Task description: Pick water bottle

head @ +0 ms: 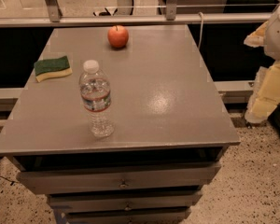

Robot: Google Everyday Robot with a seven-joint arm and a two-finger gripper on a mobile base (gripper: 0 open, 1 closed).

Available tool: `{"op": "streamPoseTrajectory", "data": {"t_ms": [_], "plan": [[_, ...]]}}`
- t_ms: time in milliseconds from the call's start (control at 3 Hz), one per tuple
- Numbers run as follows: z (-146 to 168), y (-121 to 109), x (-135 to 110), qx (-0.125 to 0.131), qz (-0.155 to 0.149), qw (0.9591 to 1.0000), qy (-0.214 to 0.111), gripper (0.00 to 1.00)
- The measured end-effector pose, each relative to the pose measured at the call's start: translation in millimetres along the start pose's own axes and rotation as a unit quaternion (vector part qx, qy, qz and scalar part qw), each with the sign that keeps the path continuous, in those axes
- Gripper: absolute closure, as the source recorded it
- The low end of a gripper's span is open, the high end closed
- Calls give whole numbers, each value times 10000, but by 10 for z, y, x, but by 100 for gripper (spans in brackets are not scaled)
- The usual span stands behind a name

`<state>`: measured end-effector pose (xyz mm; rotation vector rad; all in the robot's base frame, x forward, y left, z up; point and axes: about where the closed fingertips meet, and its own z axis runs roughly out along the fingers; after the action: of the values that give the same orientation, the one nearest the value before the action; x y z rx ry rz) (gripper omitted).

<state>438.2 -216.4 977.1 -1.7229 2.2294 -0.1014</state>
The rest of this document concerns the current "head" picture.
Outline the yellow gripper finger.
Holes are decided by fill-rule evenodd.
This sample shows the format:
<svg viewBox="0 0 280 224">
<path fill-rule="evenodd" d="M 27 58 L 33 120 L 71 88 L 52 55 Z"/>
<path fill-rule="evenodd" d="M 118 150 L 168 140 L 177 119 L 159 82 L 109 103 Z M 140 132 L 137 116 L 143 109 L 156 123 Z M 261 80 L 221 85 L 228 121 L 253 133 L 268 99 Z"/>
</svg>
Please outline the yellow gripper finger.
<svg viewBox="0 0 280 224">
<path fill-rule="evenodd" d="M 253 124 L 262 123 L 279 104 L 280 61 L 276 61 L 269 68 L 259 68 L 245 112 L 245 120 Z"/>
<path fill-rule="evenodd" d="M 263 47 L 267 24 L 268 22 L 264 22 L 253 33 L 248 35 L 244 40 L 244 44 L 252 48 Z"/>
</svg>

